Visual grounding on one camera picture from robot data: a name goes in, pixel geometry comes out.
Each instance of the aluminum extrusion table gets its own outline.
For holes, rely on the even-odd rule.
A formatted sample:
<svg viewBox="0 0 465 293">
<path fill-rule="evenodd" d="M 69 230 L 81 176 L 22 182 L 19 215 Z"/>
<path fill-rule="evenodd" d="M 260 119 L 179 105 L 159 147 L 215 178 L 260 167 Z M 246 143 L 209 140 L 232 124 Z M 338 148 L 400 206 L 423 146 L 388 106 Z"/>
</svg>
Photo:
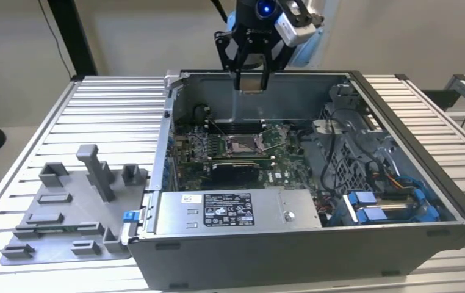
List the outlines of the aluminum extrusion table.
<svg viewBox="0 0 465 293">
<path fill-rule="evenodd" d="M 465 193 L 465 131 L 408 80 L 364 77 Z M 37 192 L 45 162 L 62 161 L 69 170 L 82 170 L 75 150 L 95 143 L 113 170 L 135 162 L 151 171 L 163 99 L 163 77 L 93 76 L 69 83 L 0 183 L 0 250 Z M 316 265 L 326 266 L 319 259 Z M 0 292 L 18 291 L 151 292 L 131 258 L 0 265 Z M 406 277 L 198 292 L 465 292 L 465 248 L 438 253 Z"/>
</svg>

